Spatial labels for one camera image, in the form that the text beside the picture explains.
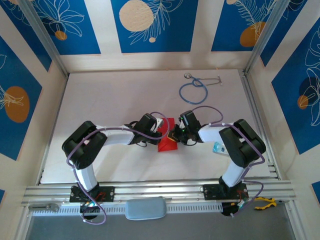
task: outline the stethoscope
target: stethoscope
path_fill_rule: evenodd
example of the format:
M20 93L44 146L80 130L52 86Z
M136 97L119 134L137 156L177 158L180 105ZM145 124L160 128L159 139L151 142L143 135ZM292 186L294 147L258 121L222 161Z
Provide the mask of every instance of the stethoscope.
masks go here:
M208 78L197 78L197 77L194 77L191 75L191 73L187 72L184 74L184 77L186 79L192 79L192 82L189 82L189 83L186 83L186 84L183 84L180 89L179 89L179 95L180 97L182 98L182 100L184 100L185 102L189 103L189 104L193 104L193 105L197 105L197 104L202 104L208 97L208 89L207 89L207 86L210 86L210 85L216 85L216 84L220 84L222 86L222 81L221 81L221 78L220 76L218 75L216 78L212 78L212 77L208 77ZM201 81L203 80L215 80L216 82L214 83L210 83L210 84L203 84ZM196 88L204 88L205 90L205 96L204 98L201 100L201 101L198 101L198 102L193 102L193 101L189 101L187 99L185 99L182 94L181 94L181 90L185 87L185 86L188 86L188 85L192 85Z

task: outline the white table surface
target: white table surface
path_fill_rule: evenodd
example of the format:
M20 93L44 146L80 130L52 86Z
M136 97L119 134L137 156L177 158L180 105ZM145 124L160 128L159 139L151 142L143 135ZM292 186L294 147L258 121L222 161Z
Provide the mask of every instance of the white table surface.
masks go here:
M143 114L158 111L168 118L178 117L196 105L184 102L178 94L182 84L190 82L184 73L198 78L220 75L223 85L208 86L208 98L202 105L220 109L225 123L245 119L256 124L244 92L238 70L167 70L167 71L111 71L70 74L53 138L49 147L41 183L73 183L75 177L66 164L63 142L84 121L100 126L121 126L138 121ZM199 101L204 90L186 87L183 94L191 101ZM195 111L201 124L219 119L209 109ZM93 163L99 182L147 181L219 178L231 159L212 153L213 143L195 146L179 144L178 150L158 152L149 144L105 146ZM248 177L269 177L268 165L253 167Z

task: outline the yellow pliers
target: yellow pliers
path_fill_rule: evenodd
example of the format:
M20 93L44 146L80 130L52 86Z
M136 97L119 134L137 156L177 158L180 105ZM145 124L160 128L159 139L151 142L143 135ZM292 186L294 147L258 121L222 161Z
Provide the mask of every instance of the yellow pliers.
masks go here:
M283 201L283 200L276 200L273 197L272 198L266 198L266 197L262 197L259 196L255 199L255 201L265 201L268 202L269 204L265 205L265 206L256 206L254 209L255 210L265 210L268 209L270 207L276 207L278 204L285 204L288 203L289 201Z

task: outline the gray floor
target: gray floor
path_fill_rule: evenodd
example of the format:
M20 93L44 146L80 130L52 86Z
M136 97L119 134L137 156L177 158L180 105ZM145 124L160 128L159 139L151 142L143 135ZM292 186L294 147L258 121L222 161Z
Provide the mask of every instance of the gray floor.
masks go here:
M110 215L92 226L80 216L33 217L27 240L290 240L295 239L285 206L264 211L249 206L235 218L220 213L167 214L164 218L130 221Z

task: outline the red block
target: red block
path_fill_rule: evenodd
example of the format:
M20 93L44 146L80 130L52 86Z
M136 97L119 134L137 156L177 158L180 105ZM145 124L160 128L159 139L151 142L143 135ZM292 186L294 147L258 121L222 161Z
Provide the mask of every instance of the red block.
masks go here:
M175 127L175 119L173 117L168 117L169 120L169 130L172 130ZM162 127L158 128L158 132L162 133L162 135L166 134L168 129L167 121L163 118L163 125ZM177 150L178 144L175 141L172 141L167 136L161 139L160 143L158 144L158 152L165 152L165 151L172 151Z

